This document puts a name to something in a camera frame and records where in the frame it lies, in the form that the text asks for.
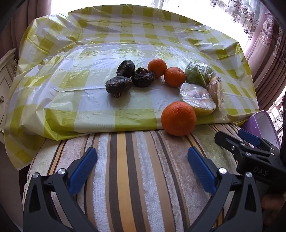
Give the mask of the right hand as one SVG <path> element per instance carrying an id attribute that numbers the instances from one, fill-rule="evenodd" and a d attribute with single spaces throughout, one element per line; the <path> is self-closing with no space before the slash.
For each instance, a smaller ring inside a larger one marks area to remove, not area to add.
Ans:
<path id="1" fill-rule="evenodd" d="M 265 195 L 262 198 L 261 206 L 266 210 L 280 211 L 285 203 L 285 195 Z"/>

